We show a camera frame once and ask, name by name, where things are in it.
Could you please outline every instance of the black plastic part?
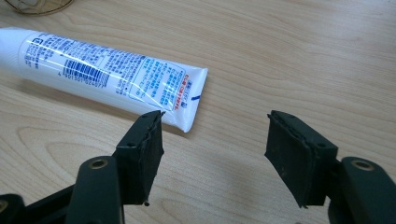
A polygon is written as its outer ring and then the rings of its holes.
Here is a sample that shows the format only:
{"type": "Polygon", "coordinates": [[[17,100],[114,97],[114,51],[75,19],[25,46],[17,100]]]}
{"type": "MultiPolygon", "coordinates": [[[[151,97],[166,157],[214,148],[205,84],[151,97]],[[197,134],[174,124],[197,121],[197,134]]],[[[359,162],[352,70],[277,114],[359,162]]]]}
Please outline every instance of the black plastic part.
{"type": "Polygon", "coordinates": [[[74,185],[26,206],[25,223],[64,223],[74,185]]]}
{"type": "Polygon", "coordinates": [[[141,116],[117,145],[123,204],[148,205],[149,193],[163,155],[161,111],[141,116]]]}
{"type": "Polygon", "coordinates": [[[293,115],[272,111],[265,156],[299,206],[323,205],[338,147],[293,115]]]}
{"type": "Polygon", "coordinates": [[[396,186],[372,161],[346,157],[341,161],[340,181],[356,223],[395,224],[396,186]]]}
{"type": "Polygon", "coordinates": [[[124,223],[113,157],[96,157],[81,164],[65,223],[124,223]]]}
{"type": "Polygon", "coordinates": [[[20,195],[4,194],[0,195],[0,223],[18,224],[24,214],[24,203],[20,195]]]}
{"type": "Polygon", "coordinates": [[[331,224],[354,224],[352,213],[348,207],[338,206],[334,201],[330,201],[328,209],[329,221],[331,224]]]}

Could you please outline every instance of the white tube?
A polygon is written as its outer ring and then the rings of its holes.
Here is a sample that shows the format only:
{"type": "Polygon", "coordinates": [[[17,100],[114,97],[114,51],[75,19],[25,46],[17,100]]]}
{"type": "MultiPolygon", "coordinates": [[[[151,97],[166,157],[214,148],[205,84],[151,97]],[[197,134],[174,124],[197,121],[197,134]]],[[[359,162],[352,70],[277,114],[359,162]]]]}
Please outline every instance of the white tube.
{"type": "Polygon", "coordinates": [[[138,115],[191,128],[207,68],[20,28],[0,29],[0,69],[138,115]]]}

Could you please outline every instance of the tube label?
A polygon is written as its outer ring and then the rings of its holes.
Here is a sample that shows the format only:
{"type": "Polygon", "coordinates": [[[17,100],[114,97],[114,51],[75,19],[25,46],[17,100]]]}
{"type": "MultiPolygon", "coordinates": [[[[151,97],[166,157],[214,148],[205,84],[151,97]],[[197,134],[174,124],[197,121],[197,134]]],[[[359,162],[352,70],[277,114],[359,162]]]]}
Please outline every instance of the tube label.
{"type": "Polygon", "coordinates": [[[27,78],[136,114],[168,111],[163,121],[184,132],[207,74],[205,68],[39,32],[24,41],[19,58],[27,78]]]}

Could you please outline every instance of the barcode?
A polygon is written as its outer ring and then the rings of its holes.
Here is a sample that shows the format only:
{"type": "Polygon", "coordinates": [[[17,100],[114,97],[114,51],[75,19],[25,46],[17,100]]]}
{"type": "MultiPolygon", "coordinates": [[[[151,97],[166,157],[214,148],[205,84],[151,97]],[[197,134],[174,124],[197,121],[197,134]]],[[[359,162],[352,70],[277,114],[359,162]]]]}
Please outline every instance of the barcode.
{"type": "Polygon", "coordinates": [[[109,74],[85,63],[67,60],[64,64],[64,76],[88,85],[103,88],[107,85],[109,74]]]}

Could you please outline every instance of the wood grain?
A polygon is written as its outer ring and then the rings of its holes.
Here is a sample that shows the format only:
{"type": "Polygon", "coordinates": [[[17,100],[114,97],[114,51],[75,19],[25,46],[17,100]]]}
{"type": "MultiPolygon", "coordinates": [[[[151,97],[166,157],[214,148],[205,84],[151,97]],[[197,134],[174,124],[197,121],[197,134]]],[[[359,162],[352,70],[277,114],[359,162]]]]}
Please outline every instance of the wood grain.
{"type": "MultiPolygon", "coordinates": [[[[273,109],[396,180],[395,1],[75,0],[44,17],[0,2],[0,18],[209,68],[192,130],[164,127],[151,206],[128,206],[127,223],[328,223],[327,207],[298,208],[263,156],[273,109]]],[[[137,118],[0,74],[0,194],[27,204],[73,184],[137,118]]]]}

